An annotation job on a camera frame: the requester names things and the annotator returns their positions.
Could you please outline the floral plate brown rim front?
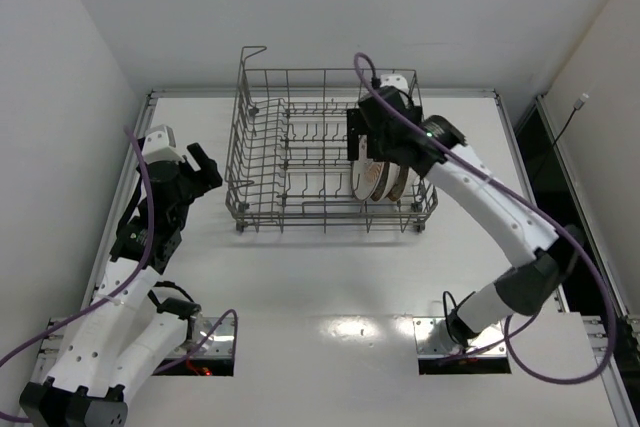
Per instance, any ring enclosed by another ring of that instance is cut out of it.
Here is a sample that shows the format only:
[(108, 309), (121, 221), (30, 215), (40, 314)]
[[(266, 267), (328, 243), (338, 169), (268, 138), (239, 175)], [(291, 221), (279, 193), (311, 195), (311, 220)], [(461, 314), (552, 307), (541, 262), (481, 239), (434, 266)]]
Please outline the floral plate brown rim front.
[(400, 167), (397, 164), (386, 162), (383, 166), (378, 185), (370, 199), (374, 202), (379, 202), (386, 198), (396, 184), (399, 172)]

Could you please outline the floral plate brown rim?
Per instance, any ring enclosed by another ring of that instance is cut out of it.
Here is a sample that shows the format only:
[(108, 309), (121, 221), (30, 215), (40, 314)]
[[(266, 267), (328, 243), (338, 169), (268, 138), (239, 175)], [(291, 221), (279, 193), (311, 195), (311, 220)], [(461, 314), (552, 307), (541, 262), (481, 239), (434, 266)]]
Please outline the floral plate brown rim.
[(389, 191), (387, 198), (393, 202), (399, 201), (403, 196), (407, 195), (418, 178), (418, 174), (411, 168), (402, 166), (398, 173), (398, 177), (392, 189)]
[(374, 202), (379, 202), (386, 198), (396, 184), (399, 172), (400, 167), (397, 164), (386, 162), (383, 166), (378, 185), (370, 199)]

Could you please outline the white plate red characters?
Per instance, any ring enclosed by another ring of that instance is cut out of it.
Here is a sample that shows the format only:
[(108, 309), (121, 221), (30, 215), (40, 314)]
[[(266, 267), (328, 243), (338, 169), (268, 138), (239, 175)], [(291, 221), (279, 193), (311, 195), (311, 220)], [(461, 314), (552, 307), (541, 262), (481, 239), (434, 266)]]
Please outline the white plate red characters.
[(351, 186), (353, 196), (357, 200), (372, 201), (370, 197), (378, 185), (385, 163), (365, 158), (352, 164)]

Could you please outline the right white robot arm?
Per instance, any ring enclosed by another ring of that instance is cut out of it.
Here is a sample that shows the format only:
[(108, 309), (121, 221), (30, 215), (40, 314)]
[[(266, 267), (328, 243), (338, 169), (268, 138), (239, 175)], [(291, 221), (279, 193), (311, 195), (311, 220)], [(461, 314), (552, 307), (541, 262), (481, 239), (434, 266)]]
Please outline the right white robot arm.
[(513, 314), (531, 317), (568, 276), (573, 246), (531, 208), (497, 189), (488, 168), (446, 118), (422, 118), (392, 86), (366, 94), (351, 113), (374, 160), (409, 167), (453, 198), (497, 243), (510, 267), (471, 293), (429, 335), (436, 353), (464, 349)]

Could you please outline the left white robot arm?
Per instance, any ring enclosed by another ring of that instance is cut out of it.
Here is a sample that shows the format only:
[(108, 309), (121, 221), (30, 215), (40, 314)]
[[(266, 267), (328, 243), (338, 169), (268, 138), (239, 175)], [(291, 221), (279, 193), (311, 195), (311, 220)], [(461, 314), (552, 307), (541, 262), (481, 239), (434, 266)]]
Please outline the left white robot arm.
[(197, 143), (188, 156), (172, 142), (146, 138), (136, 147), (146, 197), (132, 202), (116, 229), (102, 280), (90, 305), (71, 319), (66, 351), (40, 382), (29, 382), (19, 405), (33, 426), (122, 426), (140, 387), (167, 355), (192, 347), (198, 303), (168, 297), (131, 343), (125, 339), (152, 299), (182, 241), (191, 205), (221, 186), (217, 163)]

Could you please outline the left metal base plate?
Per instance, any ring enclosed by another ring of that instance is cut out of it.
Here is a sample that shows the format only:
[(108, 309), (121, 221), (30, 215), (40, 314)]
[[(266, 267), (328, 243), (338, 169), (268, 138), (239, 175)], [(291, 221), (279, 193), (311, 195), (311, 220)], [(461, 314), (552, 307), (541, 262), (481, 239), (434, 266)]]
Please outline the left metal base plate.
[[(217, 317), (205, 317), (203, 320), (198, 321), (198, 331), (194, 333), (195, 342), (201, 341), (217, 320)], [(61, 355), (61, 351), (65, 352), (69, 347), (70, 341), (78, 330), (79, 324), (80, 321), (74, 321), (45, 338), (40, 344), (37, 359), (55, 363)], [(125, 336), (124, 347), (128, 347), (147, 327), (147, 324), (148, 321), (146, 320), (136, 320)], [(231, 318), (225, 318), (221, 325), (216, 328), (200, 349), (192, 356), (192, 359), (230, 359), (235, 341), (234, 329), (235, 321)]]

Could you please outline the metal base plate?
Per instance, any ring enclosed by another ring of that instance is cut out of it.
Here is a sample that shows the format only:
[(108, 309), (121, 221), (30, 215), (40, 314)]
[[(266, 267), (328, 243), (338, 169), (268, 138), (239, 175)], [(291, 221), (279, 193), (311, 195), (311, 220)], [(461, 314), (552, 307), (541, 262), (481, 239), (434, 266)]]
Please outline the metal base plate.
[(466, 348), (446, 339), (443, 317), (414, 317), (414, 337), (419, 359), (439, 360), (451, 356), (505, 358), (503, 327), (500, 323), (485, 328), (468, 341)]
[[(198, 331), (194, 333), (195, 342), (201, 341), (217, 320), (217, 317), (205, 317), (203, 320), (198, 321)], [(69, 347), (70, 341), (78, 330), (79, 324), (80, 321), (74, 321), (45, 338), (40, 344), (37, 359), (55, 363), (61, 355), (61, 351), (65, 352)], [(128, 347), (147, 327), (147, 324), (148, 321), (146, 320), (136, 320), (125, 336), (124, 347)], [(192, 359), (230, 359), (235, 341), (234, 329), (235, 321), (231, 318), (225, 318), (221, 325), (216, 328), (200, 349), (192, 356)]]

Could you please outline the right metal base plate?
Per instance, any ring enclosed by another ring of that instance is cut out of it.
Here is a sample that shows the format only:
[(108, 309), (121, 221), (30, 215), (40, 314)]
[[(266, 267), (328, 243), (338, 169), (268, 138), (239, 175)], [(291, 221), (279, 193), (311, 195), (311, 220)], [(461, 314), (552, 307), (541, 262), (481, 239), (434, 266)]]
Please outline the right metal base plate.
[(505, 358), (503, 327), (500, 323), (485, 328), (468, 341), (466, 348), (446, 339), (443, 317), (414, 317), (414, 337), (419, 359), (439, 360), (451, 356)]

